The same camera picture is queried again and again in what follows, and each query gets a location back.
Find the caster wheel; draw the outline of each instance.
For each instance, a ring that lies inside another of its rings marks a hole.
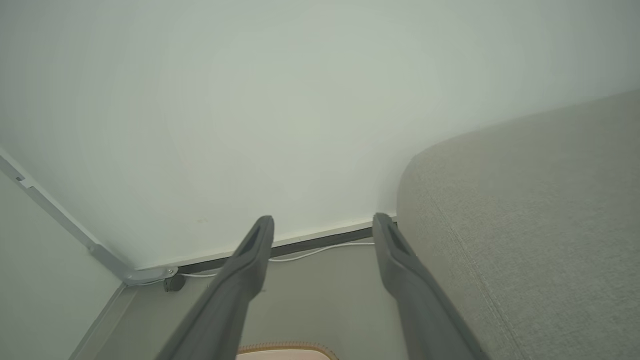
[[[186,281],[187,279],[182,275],[175,275],[165,279],[163,282],[164,290],[168,293],[180,291]]]

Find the floor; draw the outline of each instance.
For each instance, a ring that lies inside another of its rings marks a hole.
[[[165,293],[162,284],[127,288],[122,296],[132,300],[96,360],[154,359],[211,281],[189,278],[177,293]],[[407,359],[396,303],[380,280],[374,247],[269,263],[241,345],[272,341],[319,343],[341,360]]]

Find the metal frame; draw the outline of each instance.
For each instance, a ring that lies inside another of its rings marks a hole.
[[[75,237],[77,241],[89,249],[89,253],[97,261],[109,271],[113,272],[113,274],[126,285],[136,285],[144,282],[167,279],[177,273],[177,267],[153,268],[148,270],[132,269],[102,245],[95,243],[2,156],[0,156],[0,171],[6,174],[22,191],[29,195],[36,204],[49,214],[49,216]]]

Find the gray fabric upholstery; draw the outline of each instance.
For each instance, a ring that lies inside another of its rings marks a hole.
[[[397,207],[492,359],[640,358],[640,91],[427,149]]]

